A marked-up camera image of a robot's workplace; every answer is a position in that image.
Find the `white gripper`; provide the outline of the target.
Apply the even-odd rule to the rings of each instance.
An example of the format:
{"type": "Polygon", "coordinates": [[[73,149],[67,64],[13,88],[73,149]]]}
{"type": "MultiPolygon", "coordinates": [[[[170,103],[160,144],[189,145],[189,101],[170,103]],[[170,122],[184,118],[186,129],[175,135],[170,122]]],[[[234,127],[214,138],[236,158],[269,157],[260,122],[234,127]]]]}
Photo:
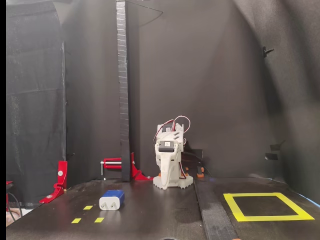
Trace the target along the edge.
{"type": "Polygon", "coordinates": [[[177,163],[181,162],[181,145],[175,140],[157,140],[156,163],[160,164],[162,189],[177,185],[177,163]]]}

